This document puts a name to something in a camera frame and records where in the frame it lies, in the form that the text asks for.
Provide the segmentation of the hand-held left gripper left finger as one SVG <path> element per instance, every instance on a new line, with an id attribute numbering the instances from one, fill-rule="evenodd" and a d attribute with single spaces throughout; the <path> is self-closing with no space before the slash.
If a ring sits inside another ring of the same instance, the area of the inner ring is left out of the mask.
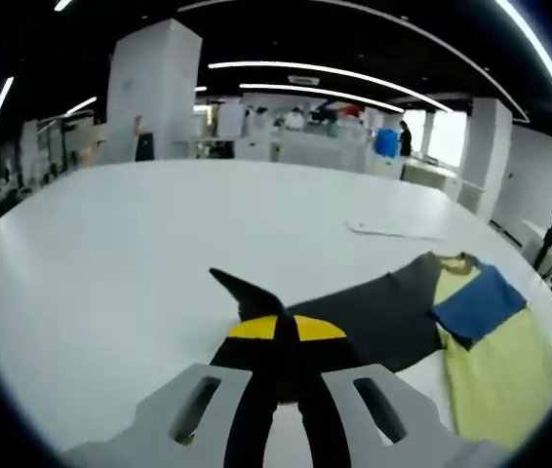
<path id="1" fill-rule="evenodd" d="M 277 408 L 274 317 L 230 330 L 211 362 L 193 364 L 138 403 L 131 425 L 66 451 L 68 467 L 260 467 Z"/>

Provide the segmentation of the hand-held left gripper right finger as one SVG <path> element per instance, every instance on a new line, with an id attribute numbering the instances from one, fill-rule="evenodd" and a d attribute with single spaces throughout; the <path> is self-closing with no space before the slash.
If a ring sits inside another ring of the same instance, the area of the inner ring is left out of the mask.
<path id="1" fill-rule="evenodd" d="M 495 445 L 448 429 L 435 403 L 360 362 L 336 326 L 294 317 L 297 407 L 316 467 L 493 467 Z"/>

